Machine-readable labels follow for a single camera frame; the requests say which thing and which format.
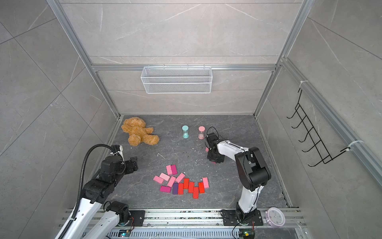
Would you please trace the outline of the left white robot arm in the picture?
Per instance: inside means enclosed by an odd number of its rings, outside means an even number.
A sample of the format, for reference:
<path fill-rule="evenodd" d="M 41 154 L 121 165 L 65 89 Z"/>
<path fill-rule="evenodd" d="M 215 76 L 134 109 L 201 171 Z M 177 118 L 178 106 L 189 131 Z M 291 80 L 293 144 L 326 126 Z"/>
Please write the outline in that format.
<path fill-rule="evenodd" d="M 124 161 L 121 153 L 102 161 L 93 178 L 80 191 L 80 202 L 56 236 L 57 239 L 80 239 L 96 212 L 105 205 L 107 197 L 126 174 L 138 170 L 137 157 Z M 128 205 L 113 201 L 104 209 L 99 222 L 85 235 L 86 239 L 103 239 L 117 225 L 133 223 Z"/>

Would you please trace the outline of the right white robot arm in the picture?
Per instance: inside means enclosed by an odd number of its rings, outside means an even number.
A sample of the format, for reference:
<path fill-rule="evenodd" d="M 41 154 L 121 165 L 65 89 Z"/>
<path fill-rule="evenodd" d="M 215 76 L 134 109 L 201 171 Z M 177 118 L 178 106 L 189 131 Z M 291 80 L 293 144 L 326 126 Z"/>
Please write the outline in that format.
<path fill-rule="evenodd" d="M 257 209 L 257 202 L 261 191 L 272 175 L 260 150 L 257 147 L 248 148 L 236 145 L 213 132 L 207 134 L 206 140 L 209 149 L 208 160 L 222 163 L 226 158 L 230 158 L 235 161 L 243 186 L 235 211 L 221 210 L 224 225 L 262 226 L 263 219 Z"/>

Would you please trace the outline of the light pink block right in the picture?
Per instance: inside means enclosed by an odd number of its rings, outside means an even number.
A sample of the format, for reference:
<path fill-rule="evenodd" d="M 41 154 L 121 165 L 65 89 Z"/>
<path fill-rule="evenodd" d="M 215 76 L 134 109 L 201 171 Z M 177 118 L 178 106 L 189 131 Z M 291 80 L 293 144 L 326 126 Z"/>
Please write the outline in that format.
<path fill-rule="evenodd" d="M 203 177 L 203 185 L 204 185 L 204 188 L 209 188 L 209 181 L 208 181 L 208 178 L 207 177 Z"/>

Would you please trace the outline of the pink sand timer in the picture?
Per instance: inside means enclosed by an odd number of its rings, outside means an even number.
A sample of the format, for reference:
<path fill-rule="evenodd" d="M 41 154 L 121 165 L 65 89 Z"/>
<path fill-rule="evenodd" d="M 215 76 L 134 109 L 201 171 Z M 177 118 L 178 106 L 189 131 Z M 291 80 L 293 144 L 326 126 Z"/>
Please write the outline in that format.
<path fill-rule="evenodd" d="M 198 138 L 199 138 L 200 140 L 205 139 L 205 131 L 206 131 L 206 129 L 205 129 L 204 126 L 200 126 L 200 127 L 199 127 L 199 135 L 198 135 Z"/>

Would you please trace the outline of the red block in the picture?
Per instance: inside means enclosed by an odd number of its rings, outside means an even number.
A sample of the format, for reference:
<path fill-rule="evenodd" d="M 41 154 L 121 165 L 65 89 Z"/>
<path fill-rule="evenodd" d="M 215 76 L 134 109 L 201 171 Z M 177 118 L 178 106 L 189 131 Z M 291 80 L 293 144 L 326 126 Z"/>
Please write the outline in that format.
<path fill-rule="evenodd" d="M 183 182 L 183 188 L 184 189 L 188 189 L 189 188 L 189 182 L 190 182 L 189 178 L 185 178 L 184 179 L 184 182 Z"/>
<path fill-rule="evenodd" d="M 198 184 L 198 188 L 199 188 L 199 193 L 200 193 L 200 194 L 205 193 L 205 185 L 204 185 L 203 182 L 199 182 L 199 184 Z"/>
<path fill-rule="evenodd" d="M 179 183 L 178 184 L 178 195 L 183 195 L 184 194 L 184 184 Z"/>
<path fill-rule="evenodd" d="M 194 192 L 194 187 L 195 187 L 195 183 L 190 181 L 189 184 L 188 184 L 188 193 L 193 193 Z"/>

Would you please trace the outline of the teal sand timer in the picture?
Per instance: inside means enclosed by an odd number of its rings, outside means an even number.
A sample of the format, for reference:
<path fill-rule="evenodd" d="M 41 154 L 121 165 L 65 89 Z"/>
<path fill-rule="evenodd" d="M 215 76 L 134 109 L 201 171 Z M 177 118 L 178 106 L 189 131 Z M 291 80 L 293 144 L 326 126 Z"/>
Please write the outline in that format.
<path fill-rule="evenodd" d="M 189 137 L 189 133 L 188 133 L 189 127 L 187 125 L 183 125 L 182 130 L 183 130 L 183 138 L 188 138 Z"/>

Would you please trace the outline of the pink block right tilted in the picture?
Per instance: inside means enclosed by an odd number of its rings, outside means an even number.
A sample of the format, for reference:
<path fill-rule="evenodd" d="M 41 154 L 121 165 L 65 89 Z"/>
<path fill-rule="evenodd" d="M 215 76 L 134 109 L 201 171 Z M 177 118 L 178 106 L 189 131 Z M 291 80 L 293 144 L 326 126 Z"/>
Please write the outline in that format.
<path fill-rule="evenodd" d="M 181 183 L 184 178 L 185 178 L 185 174 L 184 173 L 180 173 L 180 175 L 176 178 L 175 181 L 177 183 Z"/>

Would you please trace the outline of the light pink block upper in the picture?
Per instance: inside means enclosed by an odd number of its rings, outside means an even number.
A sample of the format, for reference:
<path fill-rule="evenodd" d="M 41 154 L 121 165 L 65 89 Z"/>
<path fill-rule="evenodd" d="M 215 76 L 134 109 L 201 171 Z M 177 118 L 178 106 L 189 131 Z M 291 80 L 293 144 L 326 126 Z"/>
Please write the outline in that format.
<path fill-rule="evenodd" d="M 173 175 L 173 172 L 172 172 L 172 166 L 171 165 L 167 165 L 166 166 L 166 170 L 167 170 L 167 174 L 169 176 Z"/>

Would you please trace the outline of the brown teddy bear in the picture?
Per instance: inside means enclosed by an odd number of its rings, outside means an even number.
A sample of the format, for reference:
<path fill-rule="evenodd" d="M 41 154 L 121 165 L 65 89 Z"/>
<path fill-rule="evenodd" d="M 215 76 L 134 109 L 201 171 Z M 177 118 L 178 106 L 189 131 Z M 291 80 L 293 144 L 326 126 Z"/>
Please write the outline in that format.
<path fill-rule="evenodd" d="M 156 145 L 160 138 L 154 135 L 153 127 L 146 127 L 146 122 L 139 117 L 126 119 L 121 126 L 122 130 L 129 134 L 128 142 L 131 146 L 138 146 L 141 143 Z"/>

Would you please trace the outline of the pink block far left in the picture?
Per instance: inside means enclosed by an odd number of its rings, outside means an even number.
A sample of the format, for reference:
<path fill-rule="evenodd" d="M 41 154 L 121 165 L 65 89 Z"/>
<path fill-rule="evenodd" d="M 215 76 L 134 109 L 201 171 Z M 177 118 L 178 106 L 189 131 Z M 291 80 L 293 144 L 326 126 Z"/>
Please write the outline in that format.
<path fill-rule="evenodd" d="M 155 177 L 153 178 L 153 180 L 159 184 L 162 184 L 164 182 L 164 179 L 155 175 Z"/>

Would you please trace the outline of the pink block centre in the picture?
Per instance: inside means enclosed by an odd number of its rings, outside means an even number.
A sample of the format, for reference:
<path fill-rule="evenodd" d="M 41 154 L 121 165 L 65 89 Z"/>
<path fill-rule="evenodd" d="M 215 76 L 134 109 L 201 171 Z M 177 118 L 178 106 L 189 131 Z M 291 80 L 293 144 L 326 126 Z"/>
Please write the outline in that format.
<path fill-rule="evenodd" d="M 171 188 L 174 185 L 175 182 L 176 182 L 176 177 L 172 176 L 169 179 L 167 186 Z"/>

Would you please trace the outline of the purple block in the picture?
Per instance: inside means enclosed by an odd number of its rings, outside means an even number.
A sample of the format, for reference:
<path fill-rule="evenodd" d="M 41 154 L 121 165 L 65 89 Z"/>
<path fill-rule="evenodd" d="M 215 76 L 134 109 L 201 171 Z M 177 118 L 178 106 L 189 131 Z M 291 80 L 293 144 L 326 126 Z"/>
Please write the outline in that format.
<path fill-rule="evenodd" d="M 178 190 L 179 190 L 179 183 L 174 183 L 172 186 L 172 194 L 178 195 Z"/>

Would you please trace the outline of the light pink block tilted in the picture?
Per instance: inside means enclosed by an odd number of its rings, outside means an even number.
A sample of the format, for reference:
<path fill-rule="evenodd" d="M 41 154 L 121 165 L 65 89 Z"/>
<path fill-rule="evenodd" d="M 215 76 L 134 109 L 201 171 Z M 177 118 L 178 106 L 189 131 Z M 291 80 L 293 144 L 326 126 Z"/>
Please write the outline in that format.
<path fill-rule="evenodd" d="M 169 179 L 171 178 L 169 175 L 167 175 L 165 173 L 161 173 L 159 177 L 165 181 L 169 181 Z"/>

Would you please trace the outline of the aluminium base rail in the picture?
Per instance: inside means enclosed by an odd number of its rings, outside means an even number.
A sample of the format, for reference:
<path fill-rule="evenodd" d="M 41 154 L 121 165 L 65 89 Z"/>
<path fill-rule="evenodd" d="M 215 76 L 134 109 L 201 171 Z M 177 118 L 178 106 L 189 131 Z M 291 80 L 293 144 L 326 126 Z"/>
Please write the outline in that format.
<path fill-rule="evenodd" d="M 258 209 L 263 219 L 262 226 L 253 224 L 226 226 L 221 210 L 234 209 L 129 209 L 133 223 L 115 226 L 104 239 L 208 239 L 254 238 L 260 229 L 292 229 L 298 239 L 307 238 L 307 226 L 298 208 L 281 208 L 286 223 L 283 227 L 271 227 L 265 218 L 269 208 Z M 104 209 L 99 209 L 85 229 L 81 239 L 101 219 Z"/>

